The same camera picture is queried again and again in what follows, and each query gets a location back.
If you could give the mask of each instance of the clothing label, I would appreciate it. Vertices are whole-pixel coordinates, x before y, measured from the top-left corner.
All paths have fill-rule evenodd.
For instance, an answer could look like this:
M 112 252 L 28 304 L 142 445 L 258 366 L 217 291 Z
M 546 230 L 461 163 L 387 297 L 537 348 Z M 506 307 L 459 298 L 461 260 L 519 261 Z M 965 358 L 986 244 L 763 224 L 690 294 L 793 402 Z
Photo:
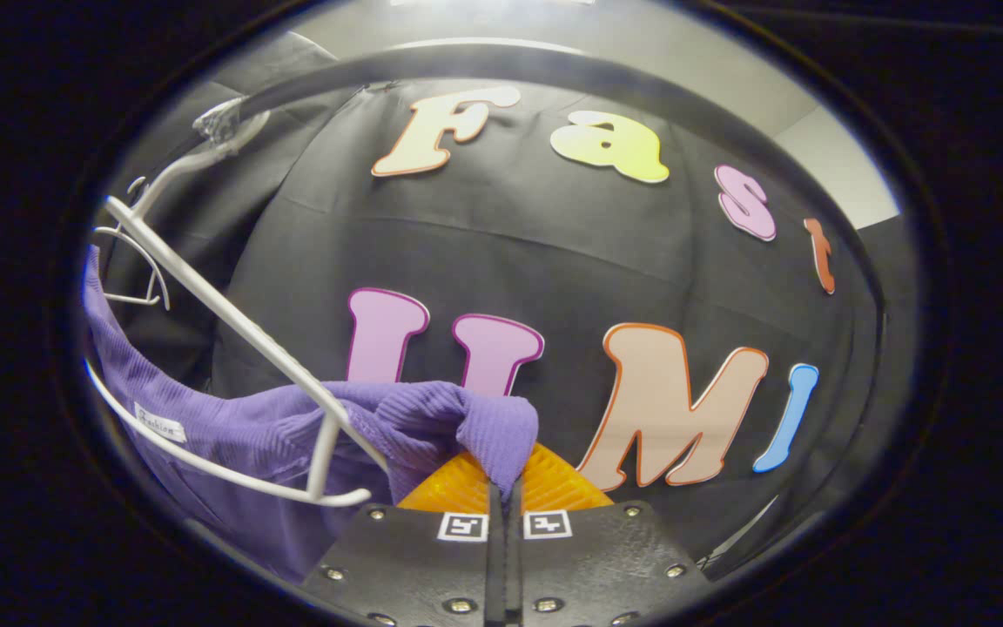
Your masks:
M 184 435 L 184 425 L 179 421 L 156 416 L 146 412 L 141 405 L 134 403 L 134 415 L 141 420 L 141 423 L 154 429 L 158 435 L 172 439 L 173 441 L 188 441 L 189 437 Z

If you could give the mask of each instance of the yellow letter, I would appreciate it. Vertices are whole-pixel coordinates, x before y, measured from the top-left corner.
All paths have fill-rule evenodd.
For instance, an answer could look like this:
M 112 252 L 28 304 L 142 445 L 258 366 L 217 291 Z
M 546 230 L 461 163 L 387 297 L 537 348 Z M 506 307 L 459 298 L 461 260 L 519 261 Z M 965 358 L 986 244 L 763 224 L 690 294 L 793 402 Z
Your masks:
M 573 111 L 569 122 L 549 139 L 558 153 L 589 166 L 613 166 L 617 172 L 643 183 L 668 179 L 660 163 L 660 137 L 641 122 L 602 111 Z M 598 124 L 610 124 L 613 130 Z

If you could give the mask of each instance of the foam letter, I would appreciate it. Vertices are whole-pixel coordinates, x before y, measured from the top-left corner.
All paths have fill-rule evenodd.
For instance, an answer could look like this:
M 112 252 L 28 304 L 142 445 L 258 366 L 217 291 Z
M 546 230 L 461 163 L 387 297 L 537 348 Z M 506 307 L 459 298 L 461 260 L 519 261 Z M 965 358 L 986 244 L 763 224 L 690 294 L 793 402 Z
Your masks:
M 764 207 L 768 198 L 760 184 L 729 166 L 715 168 L 714 180 L 723 192 L 717 196 L 717 202 L 733 226 L 766 242 L 776 237 L 775 222 Z
M 603 346 L 617 364 L 617 380 L 578 471 L 603 492 L 620 487 L 622 459 L 635 439 L 638 486 L 652 484 L 665 472 L 670 486 L 697 484 L 721 472 L 729 441 L 768 370 L 768 356 L 737 348 L 692 402 L 680 333 L 631 322 L 612 327 Z M 688 448 L 682 463 L 669 468 Z
M 814 254 L 814 273 L 819 275 L 819 285 L 827 294 L 834 294 L 834 277 L 830 274 L 827 257 L 830 254 L 830 242 L 822 234 L 822 226 L 818 220 L 807 218 L 803 222 L 804 229 L 811 234 L 811 253 Z
M 373 165 L 371 175 L 412 175 L 442 167 L 446 160 L 451 159 L 450 150 L 439 147 L 443 132 L 453 131 L 454 140 L 460 142 L 473 139 L 489 114 L 489 109 L 480 100 L 499 107 L 512 107 L 519 99 L 521 92 L 517 88 L 503 86 L 417 100 L 410 107 L 414 112 L 405 131 L 394 143 L 393 150 Z M 463 102 L 474 103 L 465 110 L 454 112 Z
M 816 382 L 819 382 L 819 369 L 815 366 L 791 366 L 791 372 L 788 373 L 788 387 L 791 387 L 788 404 L 783 409 L 783 417 L 780 418 L 780 425 L 776 427 L 772 441 L 768 443 L 768 449 L 753 461 L 753 472 L 769 472 L 788 458 L 791 439 L 795 437 L 795 429 L 799 428 L 800 420 L 803 420 L 803 412 L 807 409 L 807 401 L 811 398 L 811 390 L 815 389 Z
M 575 126 L 558 128 L 549 138 L 558 153 L 588 166 L 613 166 L 641 183 L 668 179 L 660 163 L 660 137 L 645 124 L 602 111 L 572 111 L 568 120 Z
M 354 317 L 354 336 L 346 380 L 400 380 L 409 338 L 428 328 L 428 309 L 404 294 L 374 288 L 354 290 L 347 305 Z
M 454 319 L 451 334 L 466 350 L 460 385 L 486 396 L 509 395 L 518 368 L 545 354 L 545 338 L 537 330 L 483 313 Z

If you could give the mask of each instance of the letter m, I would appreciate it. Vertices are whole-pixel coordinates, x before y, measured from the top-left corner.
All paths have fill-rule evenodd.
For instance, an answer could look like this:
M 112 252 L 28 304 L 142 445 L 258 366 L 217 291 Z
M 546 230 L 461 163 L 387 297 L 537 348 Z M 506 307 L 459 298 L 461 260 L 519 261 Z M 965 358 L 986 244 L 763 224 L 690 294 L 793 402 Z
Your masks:
M 688 352 L 680 333 L 656 325 L 616 325 L 603 339 L 617 380 L 578 471 L 603 492 L 625 482 L 622 460 L 637 441 L 637 485 L 665 472 L 670 486 L 697 484 L 722 469 L 729 441 L 749 407 L 768 356 L 737 348 L 698 400 L 691 393 Z M 674 467 L 685 452 L 685 459 Z

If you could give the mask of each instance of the white wall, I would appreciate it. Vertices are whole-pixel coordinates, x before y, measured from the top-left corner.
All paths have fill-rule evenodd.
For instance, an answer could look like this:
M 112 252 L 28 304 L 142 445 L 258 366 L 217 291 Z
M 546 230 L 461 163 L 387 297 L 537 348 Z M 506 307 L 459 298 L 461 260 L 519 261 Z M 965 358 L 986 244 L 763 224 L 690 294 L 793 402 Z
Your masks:
M 823 107 L 777 132 L 773 140 L 810 172 L 855 229 L 900 213 L 865 149 Z
M 772 135 L 815 107 L 783 72 L 676 9 L 644 0 L 389 0 L 331 5 L 294 31 L 339 58 L 448 36 L 556 43 L 682 84 Z

